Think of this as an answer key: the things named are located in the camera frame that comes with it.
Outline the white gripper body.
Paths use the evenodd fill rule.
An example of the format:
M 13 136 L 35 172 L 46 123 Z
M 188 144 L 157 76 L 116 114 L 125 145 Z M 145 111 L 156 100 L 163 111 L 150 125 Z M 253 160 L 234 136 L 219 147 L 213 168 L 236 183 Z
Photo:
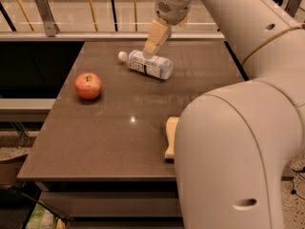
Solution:
M 191 9 L 192 0 L 155 0 L 154 10 L 158 21 L 175 26 L 182 22 Z

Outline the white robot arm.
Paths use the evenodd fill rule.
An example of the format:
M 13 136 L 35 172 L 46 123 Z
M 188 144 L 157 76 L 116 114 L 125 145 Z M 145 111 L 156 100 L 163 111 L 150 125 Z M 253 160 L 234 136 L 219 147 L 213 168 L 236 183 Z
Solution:
M 281 178 L 304 148 L 305 31 L 273 0 L 201 0 L 248 80 L 202 94 L 179 117 L 174 169 L 185 229 L 284 229 Z M 191 0 L 156 0 L 156 54 Z

